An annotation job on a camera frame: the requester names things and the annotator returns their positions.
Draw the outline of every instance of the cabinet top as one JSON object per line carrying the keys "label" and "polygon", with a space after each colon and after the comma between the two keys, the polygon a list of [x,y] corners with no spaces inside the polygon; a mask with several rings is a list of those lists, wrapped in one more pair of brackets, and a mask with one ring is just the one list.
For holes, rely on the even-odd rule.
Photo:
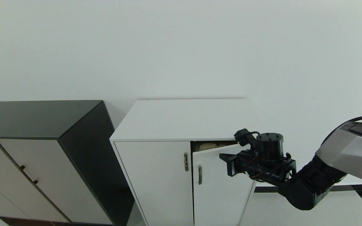
{"label": "cabinet top", "polygon": [[236,131],[260,124],[247,99],[138,100],[110,140],[234,140]]}
{"label": "cabinet top", "polygon": [[0,138],[57,139],[102,100],[0,102]]}

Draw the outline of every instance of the black cabinet top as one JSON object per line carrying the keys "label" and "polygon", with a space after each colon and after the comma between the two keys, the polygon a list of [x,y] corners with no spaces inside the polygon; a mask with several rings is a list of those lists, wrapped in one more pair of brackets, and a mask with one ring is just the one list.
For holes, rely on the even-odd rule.
{"label": "black cabinet top", "polygon": [[57,139],[102,100],[0,102],[0,138]]}

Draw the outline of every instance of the metal handle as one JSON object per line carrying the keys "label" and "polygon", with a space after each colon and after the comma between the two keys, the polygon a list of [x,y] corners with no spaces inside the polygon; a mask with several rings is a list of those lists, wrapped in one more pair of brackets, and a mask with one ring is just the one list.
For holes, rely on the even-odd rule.
{"label": "metal handle", "polygon": [[201,165],[198,165],[198,176],[199,176],[198,184],[201,185],[202,184],[202,166]]}
{"label": "metal handle", "polygon": [[184,153],[184,168],[188,171],[188,153]]}
{"label": "metal handle", "polygon": [[[20,167],[20,170],[30,179],[30,176],[24,171],[24,169],[26,168],[24,165],[21,165]],[[33,180],[33,183],[36,185],[38,182],[38,180]]]}

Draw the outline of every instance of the silver robot arm casing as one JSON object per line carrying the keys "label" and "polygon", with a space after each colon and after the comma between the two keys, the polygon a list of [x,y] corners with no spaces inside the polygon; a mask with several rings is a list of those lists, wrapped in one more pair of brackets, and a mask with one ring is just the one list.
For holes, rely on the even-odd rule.
{"label": "silver robot arm casing", "polygon": [[339,127],[315,154],[327,165],[362,179],[362,123]]}

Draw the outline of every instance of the black cabinet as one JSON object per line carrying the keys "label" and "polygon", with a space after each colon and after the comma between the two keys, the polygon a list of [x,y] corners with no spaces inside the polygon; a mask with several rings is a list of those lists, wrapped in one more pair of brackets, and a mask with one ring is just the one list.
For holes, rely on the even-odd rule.
{"label": "black cabinet", "polygon": [[126,225],[113,132],[102,100],[0,102],[0,216]]}

